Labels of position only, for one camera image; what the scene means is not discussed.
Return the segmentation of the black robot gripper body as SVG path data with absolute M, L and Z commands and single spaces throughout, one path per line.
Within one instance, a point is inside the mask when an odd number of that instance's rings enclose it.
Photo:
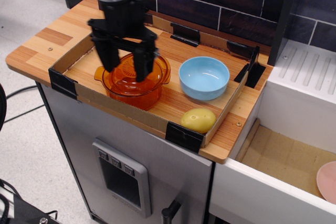
M 103 19 L 91 19 L 92 41 L 129 52 L 157 56 L 157 35 L 145 27 L 144 0 L 98 0 Z

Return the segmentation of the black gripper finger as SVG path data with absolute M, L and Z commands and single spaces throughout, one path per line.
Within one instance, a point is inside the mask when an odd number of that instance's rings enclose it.
M 153 64 L 156 57 L 156 48 L 146 50 L 136 48 L 133 52 L 134 69 L 136 71 L 136 82 L 144 81 L 153 71 Z
M 119 50 L 110 40 L 93 39 L 96 51 L 107 72 L 112 72 L 119 64 Z

